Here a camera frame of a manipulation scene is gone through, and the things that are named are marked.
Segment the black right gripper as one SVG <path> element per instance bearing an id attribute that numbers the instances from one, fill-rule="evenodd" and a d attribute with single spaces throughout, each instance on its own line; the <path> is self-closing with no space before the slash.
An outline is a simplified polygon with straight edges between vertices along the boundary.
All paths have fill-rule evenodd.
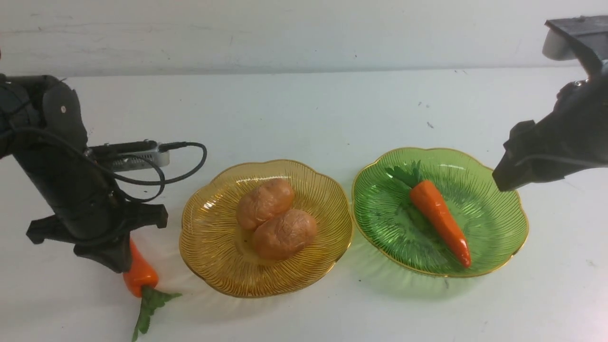
<path id="1" fill-rule="evenodd" d="M 608 164 L 607 74 L 566 84 L 553 111 L 538 122 L 517 123 L 492 172 L 500 192 L 528 183 L 559 181 Z"/>

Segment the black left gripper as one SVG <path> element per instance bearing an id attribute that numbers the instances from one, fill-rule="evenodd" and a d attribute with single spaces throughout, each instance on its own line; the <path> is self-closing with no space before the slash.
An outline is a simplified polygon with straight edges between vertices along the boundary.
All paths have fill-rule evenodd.
<path id="1" fill-rule="evenodd" d="M 100 166 L 89 147 L 74 154 L 58 145 L 38 145 L 26 151 L 26 174 L 53 210 L 30 223 L 26 234 L 32 243 L 71 243 L 76 256 L 128 273 L 131 231 L 167 225 L 165 206 L 128 197 L 115 172 Z"/>

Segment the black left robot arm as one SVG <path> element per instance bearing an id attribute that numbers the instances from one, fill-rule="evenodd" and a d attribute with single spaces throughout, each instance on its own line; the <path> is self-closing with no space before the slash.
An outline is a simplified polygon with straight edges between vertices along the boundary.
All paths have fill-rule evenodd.
<path id="1" fill-rule="evenodd" d="M 132 231 L 165 228 L 163 204 L 130 200 L 89 151 L 76 92 L 54 76 L 1 76 L 1 156 L 13 156 L 53 215 L 34 220 L 32 243 L 70 243 L 78 257 L 131 270 Z"/>

